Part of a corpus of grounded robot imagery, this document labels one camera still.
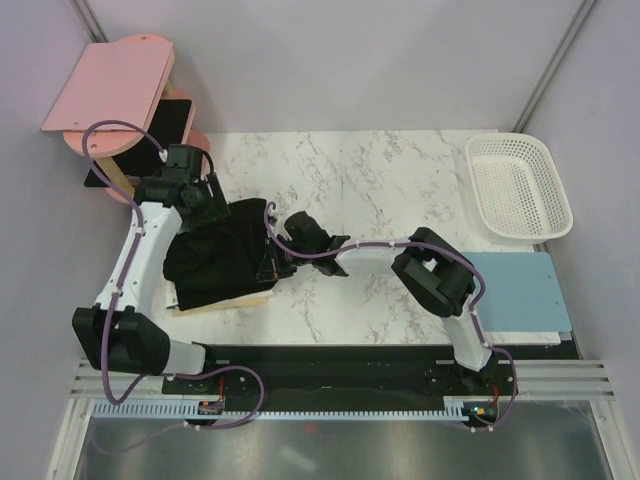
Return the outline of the black graphic t shirt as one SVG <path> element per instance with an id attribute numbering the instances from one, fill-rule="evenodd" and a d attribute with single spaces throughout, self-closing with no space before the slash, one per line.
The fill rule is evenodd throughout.
<path id="1" fill-rule="evenodd" d="M 229 204 L 231 216 L 175 236 L 163 263 L 182 311 L 269 291 L 274 276 L 258 279 L 266 253 L 267 201 L 249 198 Z"/>

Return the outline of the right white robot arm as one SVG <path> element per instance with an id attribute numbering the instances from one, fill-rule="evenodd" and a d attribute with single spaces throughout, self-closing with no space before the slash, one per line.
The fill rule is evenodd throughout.
<path id="1" fill-rule="evenodd" d="M 393 275 L 424 310 L 443 321 L 460 365 L 460 386 L 477 394 L 493 383 L 491 347 L 475 312 L 485 281 L 470 260 L 433 230 L 420 227 L 399 240 L 355 240 L 328 234 L 300 211 L 285 221 L 288 236 L 282 237 L 274 230 L 274 209 L 269 202 L 263 214 L 267 240 L 258 280 L 288 278 L 303 265 L 329 277 Z"/>

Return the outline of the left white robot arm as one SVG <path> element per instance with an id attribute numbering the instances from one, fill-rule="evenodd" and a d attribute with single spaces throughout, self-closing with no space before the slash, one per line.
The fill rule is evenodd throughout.
<path id="1" fill-rule="evenodd" d="M 79 307 L 72 327 L 90 363 L 105 372 L 184 374 L 198 393 L 219 382 L 204 347 L 170 338 L 153 319 L 152 303 L 168 249 L 182 229 L 226 219 L 229 207 L 208 152 L 168 148 L 165 163 L 136 187 L 130 228 L 121 253 L 93 306 Z"/>

